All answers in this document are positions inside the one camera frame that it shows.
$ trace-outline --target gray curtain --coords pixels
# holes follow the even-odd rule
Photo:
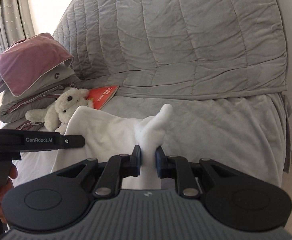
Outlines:
[[[28,0],[0,0],[0,53],[34,35]]]

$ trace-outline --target book cover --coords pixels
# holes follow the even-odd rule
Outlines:
[[[104,88],[93,88],[89,90],[86,99],[93,101],[94,109],[101,110],[105,104],[113,97],[119,86],[111,86]]]

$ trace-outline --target metal screw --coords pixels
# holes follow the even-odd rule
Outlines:
[[[199,191],[195,188],[186,188],[183,190],[183,194],[187,197],[194,197],[199,193]]]
[[[100,187],[95,191],[98,196],[107,196],[111,193],[111,189],[107,187]]]

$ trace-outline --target plush toy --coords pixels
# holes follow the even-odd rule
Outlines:
[[[79,106],[93,107],[91,100],[86,100],[87,89],[66,89],[60,97],[46,109],[33,109],[26,113],[31,122],[44,122],[48,131],[65,134],[67,124]]]

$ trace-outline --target quilted headboard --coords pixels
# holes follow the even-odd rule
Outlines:
[[[73,0],[54,38],[87,88],[208,99],[286,90],[276,0]]]

